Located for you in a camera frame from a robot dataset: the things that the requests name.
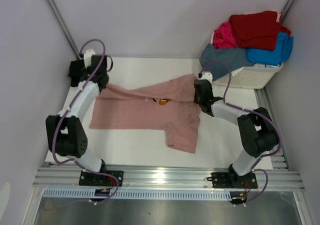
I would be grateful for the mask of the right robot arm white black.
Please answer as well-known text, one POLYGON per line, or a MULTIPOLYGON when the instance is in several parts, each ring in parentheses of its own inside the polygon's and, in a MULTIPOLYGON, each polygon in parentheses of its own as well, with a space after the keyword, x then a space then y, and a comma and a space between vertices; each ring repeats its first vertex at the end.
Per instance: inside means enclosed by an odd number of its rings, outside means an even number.
POLYGON ((259 107, 254 110, 238 107, 214 96, 212 84, 206 80, 194 82, 194 102, 202 112, 223 119, 239 129, 242 152, 227 173, 227 181, 232 187, 240 187, 252 174, 260 160, 280 144, 280 135, 268 111, 259 107))

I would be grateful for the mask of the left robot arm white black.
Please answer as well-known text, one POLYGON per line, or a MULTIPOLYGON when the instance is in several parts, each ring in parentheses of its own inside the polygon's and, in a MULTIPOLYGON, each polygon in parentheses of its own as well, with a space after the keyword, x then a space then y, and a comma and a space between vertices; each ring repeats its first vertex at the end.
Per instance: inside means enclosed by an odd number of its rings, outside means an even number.
POLYGON ((109 55, 93 54, 72 61, 68 76, 76 93, 66 108, 45 120, 48 148, 55 162, 61 163, 58 156, 66 157, 68 162, 91 173, 91 181, 98 186, 108 180, 106 163, 89 150, 82 121, 92 102, 107 87, 113 65, 109 55))

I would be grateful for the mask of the pink t shirt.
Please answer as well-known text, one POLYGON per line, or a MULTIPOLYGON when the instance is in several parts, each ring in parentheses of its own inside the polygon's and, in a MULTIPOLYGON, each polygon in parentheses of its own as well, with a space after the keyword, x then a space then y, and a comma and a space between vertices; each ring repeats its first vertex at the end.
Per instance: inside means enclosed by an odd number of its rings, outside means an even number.
POLYGON ((194 74, 137 89, 109 83, 94 103, 90 129, 162 130, 166 145, 194 154, 201 108, 194 102, 194 74))

